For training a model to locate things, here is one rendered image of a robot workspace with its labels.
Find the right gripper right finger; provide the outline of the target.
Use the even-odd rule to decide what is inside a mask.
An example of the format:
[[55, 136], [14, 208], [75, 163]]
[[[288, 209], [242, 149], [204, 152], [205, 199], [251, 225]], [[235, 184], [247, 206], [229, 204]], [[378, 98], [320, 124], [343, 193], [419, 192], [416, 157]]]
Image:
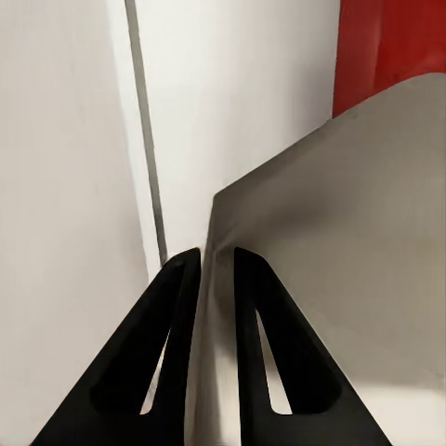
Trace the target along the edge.
[[[392, 446], [262, 256], [234, 249], [241, 446]], [[271, 409], [256, 310], [292, 414]]]

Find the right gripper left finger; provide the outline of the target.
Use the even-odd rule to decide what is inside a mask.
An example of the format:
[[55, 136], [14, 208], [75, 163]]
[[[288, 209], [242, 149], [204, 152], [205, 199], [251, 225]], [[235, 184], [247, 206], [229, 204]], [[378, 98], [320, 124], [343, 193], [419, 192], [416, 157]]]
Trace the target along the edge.
[[[31, 446], [184, 446], [201, 249], [172, 256]], [[141, 414], [161, 356], [152, 409]]]

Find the paper coffee filter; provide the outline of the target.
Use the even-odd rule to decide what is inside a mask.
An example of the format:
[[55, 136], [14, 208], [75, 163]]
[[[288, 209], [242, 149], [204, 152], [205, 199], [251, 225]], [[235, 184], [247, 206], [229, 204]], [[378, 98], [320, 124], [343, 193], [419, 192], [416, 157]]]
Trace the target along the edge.
[[[241, 446], [236, 247], [268, 262], [392, 446], [446, 446], [446, 73], [369, 97], [213, 195], [184, 446]], [[256, 319], [271, 409], [292, 414]]]

